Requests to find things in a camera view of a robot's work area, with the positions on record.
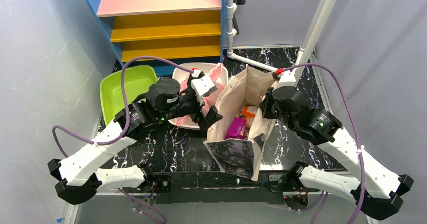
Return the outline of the orange Fox's candy bag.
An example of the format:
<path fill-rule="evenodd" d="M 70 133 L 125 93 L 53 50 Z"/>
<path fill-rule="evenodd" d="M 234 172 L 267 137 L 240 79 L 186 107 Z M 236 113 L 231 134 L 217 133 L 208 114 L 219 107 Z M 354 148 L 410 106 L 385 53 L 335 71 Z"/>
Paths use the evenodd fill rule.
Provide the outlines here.
<path fill-rule="evenodd" d="M 245 120 L 245 128 L 250 129 L 256 113 L 258 111 L 258 106 L 244 106 L 239 114 L 240 118 Z"/>

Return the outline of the beige canvas tote bag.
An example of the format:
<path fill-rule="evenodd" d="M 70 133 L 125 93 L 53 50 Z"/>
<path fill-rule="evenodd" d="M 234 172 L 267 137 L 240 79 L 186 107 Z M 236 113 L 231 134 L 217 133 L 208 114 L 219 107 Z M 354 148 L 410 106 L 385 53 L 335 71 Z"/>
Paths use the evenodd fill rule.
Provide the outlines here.
<path fill-rule="evenodd" d="M 259 104 L 265 98 L 268 88 L 275 85 L 271 73 L 264 73 L 246 67 L 233 76 L 219 94 L 215 107 L 222 119 L 213 124 L 207 132 L 205 147 L 223 173 L 241 178 L 258 180 L 264 145 L 275 126 L 274 119 L 262 117 Z M 240 115 L 244 106 L 256 108 L 254 122 L 246 139 L 226 139 L 226 131 L 232 120 Z"/>

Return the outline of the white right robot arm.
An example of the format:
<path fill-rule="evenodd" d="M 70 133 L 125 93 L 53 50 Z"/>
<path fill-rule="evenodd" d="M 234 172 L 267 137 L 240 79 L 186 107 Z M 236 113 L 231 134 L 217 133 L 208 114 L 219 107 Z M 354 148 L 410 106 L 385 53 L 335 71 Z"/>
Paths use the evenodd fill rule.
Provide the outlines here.
<path fill-rule="evenodd" d="M 272 191 L 318 189 L 354 203 L 375 220 L 385 220 L 399 212 L 402 196 L 411 190 L 414 180 L 407 174 L 388 170 L 357 146 L 332 113 L 311 108 L 303 93 L 293 86 L 268 88 L 260 108 L 264 118 L 281 121 L 351 172 L 351 177 L 345 177 L 297 161 L 286 174 L 268 182 Z"/>

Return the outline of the purple snack bag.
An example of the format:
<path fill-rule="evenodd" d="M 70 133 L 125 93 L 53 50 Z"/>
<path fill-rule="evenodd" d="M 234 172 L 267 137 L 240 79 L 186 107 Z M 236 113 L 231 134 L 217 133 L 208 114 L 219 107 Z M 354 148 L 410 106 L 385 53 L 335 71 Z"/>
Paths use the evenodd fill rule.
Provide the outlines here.
<path fill-rule="evenodd" d="M 235 117 L 228 127 L 224 139 L 240 139 L 244 140 L 246 130 L 246 120 L 244 118 Z"/>

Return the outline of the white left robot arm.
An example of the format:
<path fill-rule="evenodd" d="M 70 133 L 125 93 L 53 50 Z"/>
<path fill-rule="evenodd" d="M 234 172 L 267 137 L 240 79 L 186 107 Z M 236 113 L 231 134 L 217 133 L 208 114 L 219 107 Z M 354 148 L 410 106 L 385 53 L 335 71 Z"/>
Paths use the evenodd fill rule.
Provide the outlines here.
<path fill-rule="evenodd" d="M 104 169 L 103 164 L 126 147 L 147 137 L 170 119 L 190 116 L 200 130 L 208 130 L 222 116 L 215 106 L 203 112 L 205 97 L 217 87 L 210 76 L 189 77 L 187 87 L 177 80 L 160 78 L 138 95 L 93 140 L 74 154 L 48 162 L 51 175 L 57 179 L 57 196 L 69 204 L 84 203 L 99 191 L 137 188 L 147 192 L 166 192 L 160 187 L 163 177 L 156 176 L 148 164 L 126 168 Z"/>

